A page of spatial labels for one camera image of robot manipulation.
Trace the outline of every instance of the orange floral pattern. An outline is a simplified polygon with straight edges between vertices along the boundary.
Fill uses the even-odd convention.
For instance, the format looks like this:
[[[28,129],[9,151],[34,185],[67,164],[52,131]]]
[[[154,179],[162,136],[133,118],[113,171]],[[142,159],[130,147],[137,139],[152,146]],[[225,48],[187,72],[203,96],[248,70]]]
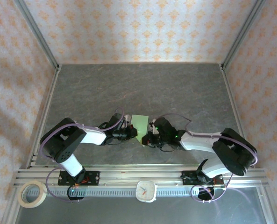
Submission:
[[[59,63],[221,63],[255,0],[26,2]]]
[[[14,1],[0,1],[0,221],[53,73]]]
[[[277,204],[277,0],[266,1],[227,76]]]

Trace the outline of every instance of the tape roll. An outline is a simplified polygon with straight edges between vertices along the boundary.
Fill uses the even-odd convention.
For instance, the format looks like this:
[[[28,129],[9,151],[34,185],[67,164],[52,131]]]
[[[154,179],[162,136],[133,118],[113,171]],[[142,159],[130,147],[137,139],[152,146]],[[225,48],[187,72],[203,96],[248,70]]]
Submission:
[[[26,198],[27,192],[32,188],[37,186],[39,188],[39,196],[33,202],[29,202]],[[39,181],[30,181],[24,184],[19,190],[18,202],[24,208],[35,208],[43,203],[47,196],[46,185]]]

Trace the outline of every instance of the clock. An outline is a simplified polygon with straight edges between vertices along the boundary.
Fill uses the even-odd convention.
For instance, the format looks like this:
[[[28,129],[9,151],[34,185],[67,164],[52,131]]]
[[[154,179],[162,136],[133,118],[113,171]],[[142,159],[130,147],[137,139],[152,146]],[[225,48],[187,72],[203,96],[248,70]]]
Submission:
[[[136,187],[136,198],[141,202],[153,202],[156,200],[157,185],[152,181],[139,181]]]

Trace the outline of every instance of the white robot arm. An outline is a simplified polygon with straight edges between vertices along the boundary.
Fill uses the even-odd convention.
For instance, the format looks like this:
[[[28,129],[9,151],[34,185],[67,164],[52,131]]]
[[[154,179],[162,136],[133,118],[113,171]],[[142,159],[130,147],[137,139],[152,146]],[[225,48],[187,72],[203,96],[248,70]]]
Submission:
[[[115,128],[108,131],[101,131],[119,120],[120,114],[115,114],[109,122],[103,123],[99,128],[84,128],[81,125],[74,125],[75,122],[70,118],[63,119],[53,129],[46,133],[40,143],[44,141],[54,130],[64,125],[73,124],[54,134],[43,146],[51,158],[59,163],[75,181],[79,183],[85,175],[84,167],[79,163],[73,152],[81,143],[91,143],[95,145],[106,145],[112,139],[128,140],[137,135],[137,130],[132,125],[127,125],[123,119]],[[242,138],[234,130],[226,128],[221,133],[192,133],[185,130],[176,130],[164,118],[158,118],[150,123],[151,128],[156,127],[156,131],[148,132],[142,138],[142,144],[152,148],[162,148],[165,144],[173,149],[179,150],[201,150],[214,153],[217,156],[213,159],[204,160],[196,171],[197,180],[200,184],[209,183],[212,178],[228,172],[236,175],[244,175],[253,163],[253,154],[256,149]],[[222,139],[234,139],[242,142],[254,152],[251,154],[238,144]]]

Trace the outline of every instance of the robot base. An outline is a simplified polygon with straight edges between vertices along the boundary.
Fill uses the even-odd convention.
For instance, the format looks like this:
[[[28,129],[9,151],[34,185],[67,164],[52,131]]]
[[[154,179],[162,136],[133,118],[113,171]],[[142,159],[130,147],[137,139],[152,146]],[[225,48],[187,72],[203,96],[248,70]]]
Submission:
[[[99,171],[85,171],[85,175],[83,178],[83,182],[80,184],[82,186],[97,186],[99,185],[100,172]],[[59,186],[71,186],[76,182],[73,178],[68,174],[67,171],[60,171],[58,178]]]
[[[197,172],[192,170],[182,171],[181,179],[183,185],[224,185],[222,175],[212,178],[208,183],[203,183],[197,178]]]

